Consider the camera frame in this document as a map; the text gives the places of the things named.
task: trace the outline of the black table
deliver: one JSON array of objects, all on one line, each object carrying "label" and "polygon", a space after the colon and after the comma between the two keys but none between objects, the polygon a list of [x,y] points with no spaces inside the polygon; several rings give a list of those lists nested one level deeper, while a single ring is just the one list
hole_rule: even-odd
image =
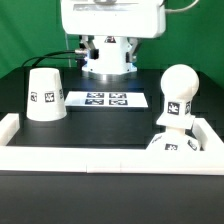
[{"label": "black table", "polygon": [[[30,68],[17,68],[0,80],[0,112],[20,113],[21,128],[9,145],[133,148],[144,150],[163,110],[163,71],[140,70],[120,83],[84,79],[75,69],[60,69],[69,91],[144,92],[139,108],[68,107],[66,118],[40,123],[26,118]],[[224,91],[203,73],[192,114],[204,117],[224,137]],[[69,174],[0,172],[0,223],[183,223],[224,220],[224,177],[191,175]]]}]

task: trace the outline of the upside-down white cup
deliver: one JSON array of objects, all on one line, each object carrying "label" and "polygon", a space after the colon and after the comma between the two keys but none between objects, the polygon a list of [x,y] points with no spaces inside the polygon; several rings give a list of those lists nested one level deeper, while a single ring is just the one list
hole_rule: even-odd
[{"label": "upside-down white cup", "polygon": [[66,115],[59,70],[54,68],[31,69],[27,117],[35,121],[54,121]]}]

